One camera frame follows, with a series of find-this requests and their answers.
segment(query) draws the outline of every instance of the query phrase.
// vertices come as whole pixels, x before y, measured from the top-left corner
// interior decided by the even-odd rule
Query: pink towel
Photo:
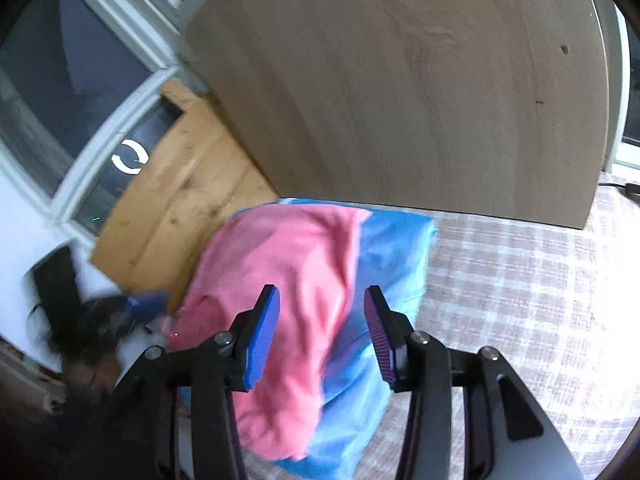
[[[265,460],[306,456],[325,361],[353,299],[360,225],[369,215],[334,205],[266,205],[227,223],[202,253],[171,350],[227,330],[266,283],[280,289],[262,380],[247,394],[234,393],[240,443]]]

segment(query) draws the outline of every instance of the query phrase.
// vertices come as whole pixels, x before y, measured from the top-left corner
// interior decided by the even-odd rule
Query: black cable
[[[626,184],[616,184],[615,182],[599,182],[598,186],[617,187],[618,189],[623,189],[625,192],[625,196],[627,198],[631,198],[634,201],[637,201],[638,197],[640,196],[640,184],[632,184],[631,182],[627,182]]]
[[[598,186],[619,187],[620,189],[626,188],[626,184],[616,184],[615,182],[599,182]]]

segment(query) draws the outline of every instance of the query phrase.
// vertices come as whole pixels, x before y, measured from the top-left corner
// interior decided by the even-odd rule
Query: window pane
[[[626,31],[629,36],[631,57],[631,88],[629,89],[629,109],[626,113],[622,140],[640,146],[640,41],[628,25]]]
[[[52,196],[148,76],[82,0],[32,0],[0,48],[0,137]]]
[[[174,104],[161,99],[138,122],[100,170],[76,220],[89,231],[98,234],[116,200],[127,189],[132,177],[140,172],[145,159],[180,114],[180,109]]]

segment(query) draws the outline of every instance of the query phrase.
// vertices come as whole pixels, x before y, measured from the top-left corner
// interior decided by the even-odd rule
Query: window
[[[98,234],[116,200],[127,189],[132,177],[140,172],[154,146],[180,114],[174,104],[162,99],[114,150],[76,215],[87,230]]]
[[[151,72],[82,0],[32,0],[0,49],[0,137],[53,196]]]
[[[640,170],[640,41],[626,26],[629,41],[629,104],[622,142],[616,152],[616,163]]]
[[[25,195],[89,248],[180,116],[182,0],[32,0],[0,48],[0,156]]]

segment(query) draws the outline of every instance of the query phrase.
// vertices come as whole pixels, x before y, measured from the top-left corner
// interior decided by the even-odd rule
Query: screw
[[[414,330],[411,332],[411,339],[418,344],[426,345],[431,337],[423,330]]]
[[[150,361],[155,361],[162,355],[162,348],[159,346],[150,346],[145,350],[145,357]]]
[[[482,357],[485,359],[489,359],[489,361],[497,361],[498,360],[498,351],[492,346],[484,346],[480,351]]]
[[[213,341],[218,343],[220,346],[231,344],[233,340],[234,335],[231,332],[218,332],[215,336],[213,336]]]

